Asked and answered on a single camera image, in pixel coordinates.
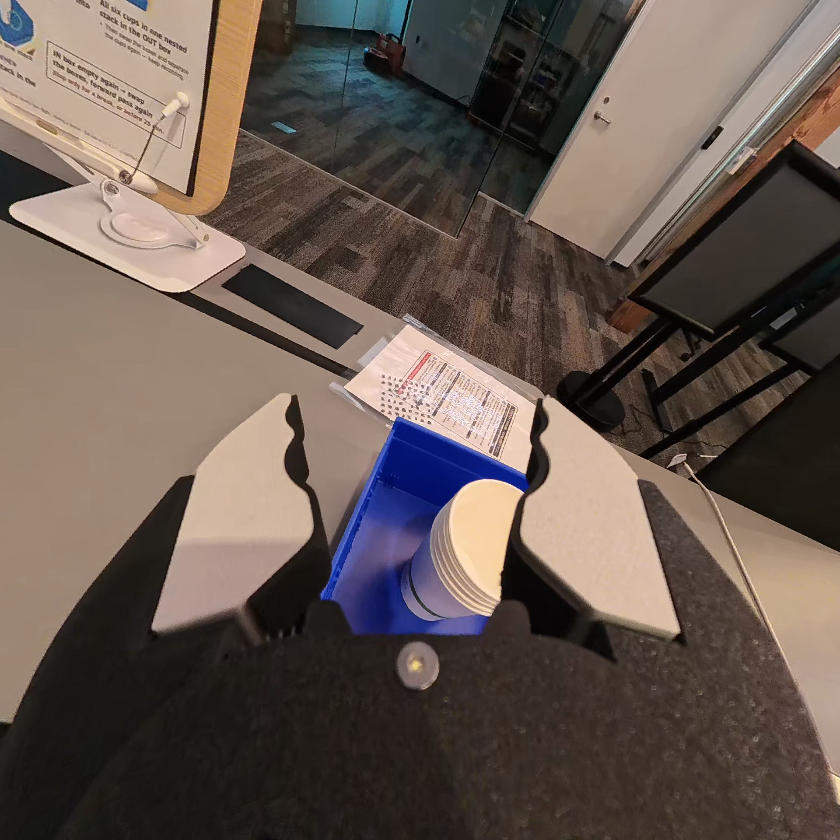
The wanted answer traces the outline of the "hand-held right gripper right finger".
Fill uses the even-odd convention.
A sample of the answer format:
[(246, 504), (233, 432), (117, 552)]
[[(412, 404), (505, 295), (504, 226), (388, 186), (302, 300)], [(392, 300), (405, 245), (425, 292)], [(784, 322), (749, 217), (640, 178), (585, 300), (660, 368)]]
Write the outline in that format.
[(538, 404), (528, 488), (501, 573), (533, 634), (586, 643), (595, 627), (672, 642), (679, 620), (639, 478), (557, 399)]

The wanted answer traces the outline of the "laminated printed paper sheet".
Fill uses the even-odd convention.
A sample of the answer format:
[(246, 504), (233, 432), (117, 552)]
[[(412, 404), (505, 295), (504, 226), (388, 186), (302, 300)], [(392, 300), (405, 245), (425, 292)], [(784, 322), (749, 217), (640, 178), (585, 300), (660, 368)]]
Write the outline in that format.
[(539, 390), (465, 353), (414, 317), (330, 389), (392, 427), (398, 419), (524, 473)]

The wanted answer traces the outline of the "red equipment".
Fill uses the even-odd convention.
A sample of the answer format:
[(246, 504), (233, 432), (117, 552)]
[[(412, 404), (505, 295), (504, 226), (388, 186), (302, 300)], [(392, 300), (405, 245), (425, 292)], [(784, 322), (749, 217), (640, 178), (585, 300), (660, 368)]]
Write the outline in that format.
[(364, 66), (381, 74), (395, 77), (403, 75), (406, 48), (394, 34), (380, 33), (375, 46), (365, 47)]

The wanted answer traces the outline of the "blue plastic bin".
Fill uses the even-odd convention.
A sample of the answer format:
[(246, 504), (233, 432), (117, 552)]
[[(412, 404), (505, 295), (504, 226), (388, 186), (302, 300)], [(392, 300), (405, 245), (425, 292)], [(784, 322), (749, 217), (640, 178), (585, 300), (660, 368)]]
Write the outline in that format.
[(395, 420), (332, 559), (322, 599), (339, 603), (355, 635), (480, 635), (485, 616), (427, 622), (403, 600), (403, 566), (458, 490), (494, 479), (526, 490), (525, 475), (472, 448)]

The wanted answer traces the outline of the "black monitor floor stand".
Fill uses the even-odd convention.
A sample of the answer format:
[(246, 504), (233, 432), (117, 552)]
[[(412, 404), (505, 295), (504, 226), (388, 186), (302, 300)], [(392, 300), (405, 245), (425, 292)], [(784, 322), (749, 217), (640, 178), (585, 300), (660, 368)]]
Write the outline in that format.
[[(811, 365), (790, 358), (761, 380), (752, 383), (743, 391), (729, 397), (683, 426), (669, 429), (664, 424), (660, 408), (668, 399), (743, 346), (763, 328), (769, 326), (772, 317), (780, 314), (781, 309), (773, 305), (747, 317), (735, 329), (714, 342), (709, 350), (702, 353), (695, 362), (688, 364), (661, 385), (656, 383), (650, 371), (642, 371), (647, 399), (654, 413), (654, 422), (663, 433), (663, 437), (657, 443), (649, 446), (641, 454), (643, 458), (651, 459), (665, 452), (741, 404), (779, 384), (793, 373), (803, 372), (811, 375), (815, 372)], [(687, 321), (684, 319), (666, 315), (657, 316), (636, 338), (598, 370), (589, 374), (582, 371), (567, 374), (557, 385), (558, 400), (596, 432), (613, 431), (623, 422), (626, 414), (624, 404), (614, 393), (614, 386), (664, 345), (678, 328), (686, 325)]]

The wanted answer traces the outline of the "stack of white paper cups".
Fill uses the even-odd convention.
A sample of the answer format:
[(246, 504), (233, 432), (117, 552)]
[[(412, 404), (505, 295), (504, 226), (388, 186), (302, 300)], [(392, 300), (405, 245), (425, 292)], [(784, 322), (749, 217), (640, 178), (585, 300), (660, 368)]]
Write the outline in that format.
[(401, 575), (408, 609), (426, 622), (489, 617), (523, 491), (498, 479), (463, 486), (436, 515)]

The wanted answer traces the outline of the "black easel signboard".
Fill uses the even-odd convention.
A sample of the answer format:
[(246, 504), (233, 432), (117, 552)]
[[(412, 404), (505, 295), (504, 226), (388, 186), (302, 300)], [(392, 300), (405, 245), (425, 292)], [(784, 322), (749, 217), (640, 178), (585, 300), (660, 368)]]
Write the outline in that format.
[(838, 169), (792, 142), (628, 299), (715, 339), (836, 256), (838, 241)]

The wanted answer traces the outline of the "white door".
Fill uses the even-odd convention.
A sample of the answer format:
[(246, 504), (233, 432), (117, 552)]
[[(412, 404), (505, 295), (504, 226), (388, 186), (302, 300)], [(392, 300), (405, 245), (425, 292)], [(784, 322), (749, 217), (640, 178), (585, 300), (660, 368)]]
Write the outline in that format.
[[(641, 6), (526, 219), (606, 259), (813, 2)], [(593, 120), (612, 97), (612, 125)]]

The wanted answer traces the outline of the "wooden sign board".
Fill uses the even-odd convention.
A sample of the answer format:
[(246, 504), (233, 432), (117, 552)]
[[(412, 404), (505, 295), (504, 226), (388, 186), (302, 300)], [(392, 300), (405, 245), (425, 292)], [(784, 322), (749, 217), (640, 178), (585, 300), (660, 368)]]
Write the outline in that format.
[[(130, 185), (166, 209), (202, 216), (214, 210), (227, 192), (261, 6), (254, 1), (218, 1), (192, 194), (178, 192), (140, 171)], [(100, 174), (115, 177), (128, 170), (126, 164), (3, 98), (2, 124)]]

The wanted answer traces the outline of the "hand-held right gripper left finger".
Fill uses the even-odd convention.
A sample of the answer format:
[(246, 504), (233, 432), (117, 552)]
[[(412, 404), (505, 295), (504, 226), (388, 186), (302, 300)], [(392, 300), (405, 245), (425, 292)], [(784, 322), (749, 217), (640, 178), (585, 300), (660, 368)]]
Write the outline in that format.
[(205, 457), (155, 608), (154, 634), (233, 619), (259, 643), (302, 624), (331, 570), (304, 438), (298, 397), (281, 393)]

